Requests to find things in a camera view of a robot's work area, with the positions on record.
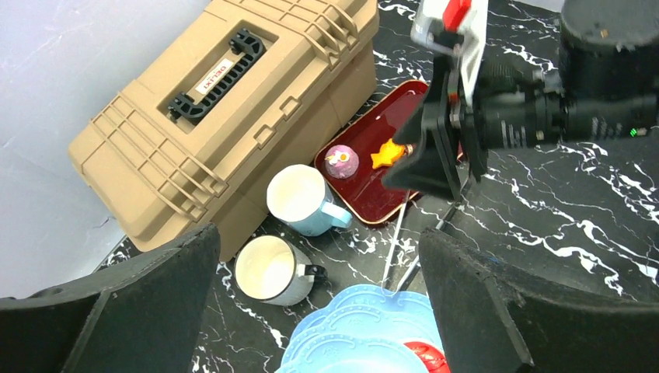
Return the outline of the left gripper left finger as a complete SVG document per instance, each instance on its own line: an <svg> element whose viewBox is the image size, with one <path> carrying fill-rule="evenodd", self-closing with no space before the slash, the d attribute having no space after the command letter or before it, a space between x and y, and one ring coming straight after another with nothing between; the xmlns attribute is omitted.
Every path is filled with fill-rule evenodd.
<svg viewBox="0 0 659 373"><path fill-rule="evenodd" d="M185 372L220 255L203 225L117 265L1 300L3 372Z"/></svg>

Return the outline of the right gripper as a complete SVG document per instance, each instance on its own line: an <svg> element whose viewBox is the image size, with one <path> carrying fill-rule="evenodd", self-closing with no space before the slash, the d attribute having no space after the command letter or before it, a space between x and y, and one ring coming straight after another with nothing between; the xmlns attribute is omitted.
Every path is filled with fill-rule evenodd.
<svg viewBox="0 0 659 373"><path fill-rule="evenodd" d="M411 155L396 162L382 177L387 189L415 190L447 200L461 198L457 170L459 149L467 156L470 174L480 180L486 173L487 150L474 112L460 99L450 103L457 76L452 58L436 56L431 82L422 102L393 136L400 145L412 145Z"/></svg>

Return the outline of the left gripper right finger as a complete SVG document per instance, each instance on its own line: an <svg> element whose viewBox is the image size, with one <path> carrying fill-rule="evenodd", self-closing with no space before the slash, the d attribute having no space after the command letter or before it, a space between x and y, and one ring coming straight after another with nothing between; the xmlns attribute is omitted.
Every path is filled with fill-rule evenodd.
<svg viewBox="0 0 659 373"><path fill-rule="evenodd" d="M577 290L434 228L418 253L453 372L656 372L658 305Z"/></svg>

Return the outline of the orange pastry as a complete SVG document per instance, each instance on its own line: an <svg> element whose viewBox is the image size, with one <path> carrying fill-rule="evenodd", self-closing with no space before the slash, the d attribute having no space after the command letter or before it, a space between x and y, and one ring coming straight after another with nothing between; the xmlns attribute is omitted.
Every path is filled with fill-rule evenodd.
<svg viewBox="0 0 659 373"><path fill-rule="evenodd" d="M403 156L410 155L412 152L412 145L399 145L390 138L380 146L378 152L371 154L371 168L376 170L391 167Z"/></svg>

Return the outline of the red frosted donut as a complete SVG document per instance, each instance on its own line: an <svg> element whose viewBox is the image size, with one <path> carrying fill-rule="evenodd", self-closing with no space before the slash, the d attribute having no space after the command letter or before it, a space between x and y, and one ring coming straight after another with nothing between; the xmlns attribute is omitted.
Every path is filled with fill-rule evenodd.
<svg viewBox="0 0 659 373"><path fill-rule="evenodd" d="M404 345L422 360L429 373L451 372L444 354L434 345L414 340L407 341Z"/></svg>

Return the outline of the pink cupcake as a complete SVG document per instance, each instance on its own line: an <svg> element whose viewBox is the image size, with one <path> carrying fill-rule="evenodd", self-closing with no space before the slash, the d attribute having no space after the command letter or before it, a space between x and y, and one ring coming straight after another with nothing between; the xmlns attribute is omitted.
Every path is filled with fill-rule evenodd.
<svg viewBox="0 0 659 373"><path fill-rule="evenodd" d="M347 145L330 147L323 161L326 172L336 179L347 179L353 176L357 172L359 163L356 151Z"/></svg>

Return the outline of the blue three-tier cake stand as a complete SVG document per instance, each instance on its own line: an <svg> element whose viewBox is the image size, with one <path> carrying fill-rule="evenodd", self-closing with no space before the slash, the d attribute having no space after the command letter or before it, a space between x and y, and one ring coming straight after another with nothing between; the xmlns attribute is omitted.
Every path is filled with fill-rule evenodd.
<svg viewBox="0 0 659 373"><path fill-rule="evenodd" d="M302 319L291 335L278 371L298 360L303 349L322 336L337 344L346 343L348 337L418 341L445 351L426 295L414 291L394 293L373 284L345 288L326 307Z"/></svg>

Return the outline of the white mug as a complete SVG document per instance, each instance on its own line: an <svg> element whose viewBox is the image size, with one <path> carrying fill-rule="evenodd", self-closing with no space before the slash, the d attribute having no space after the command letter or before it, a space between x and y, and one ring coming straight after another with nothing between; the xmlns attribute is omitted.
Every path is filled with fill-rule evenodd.
<svg viewBox="0 0 659 373"><path fill-rule="evenodd" d="M235 282L248 297L270 305L304 300L314 283L327 275L296 246L273 235L249 241L235 258Z"/></svg>

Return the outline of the light blue mug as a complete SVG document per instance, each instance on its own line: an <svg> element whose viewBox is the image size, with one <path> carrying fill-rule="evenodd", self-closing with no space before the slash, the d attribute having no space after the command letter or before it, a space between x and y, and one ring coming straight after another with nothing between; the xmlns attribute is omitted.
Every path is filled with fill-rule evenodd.
<svg viewBox="0 0 659 373"><path fill-rule="evenodd" d="M267 186L270 213L301 235L319 236L331 228L348 228L352 214L335 203L321 172L296 164L277 173Z"/></svg>

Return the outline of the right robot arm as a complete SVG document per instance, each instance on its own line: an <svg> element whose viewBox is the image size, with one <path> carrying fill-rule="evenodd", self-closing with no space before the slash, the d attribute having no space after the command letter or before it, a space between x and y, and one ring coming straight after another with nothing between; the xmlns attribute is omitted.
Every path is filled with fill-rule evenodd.
<svg viewBox="0 0 659 373"><path fill-rule="evenodd" d="M658 3L566 1L559 67L524 70L483 58L485 1L422 1L411 39L434 54L425 96L394 134L413 152L389 189L458 199L457 157L480 179L490 149L638 138L658 122Z"/></svg>

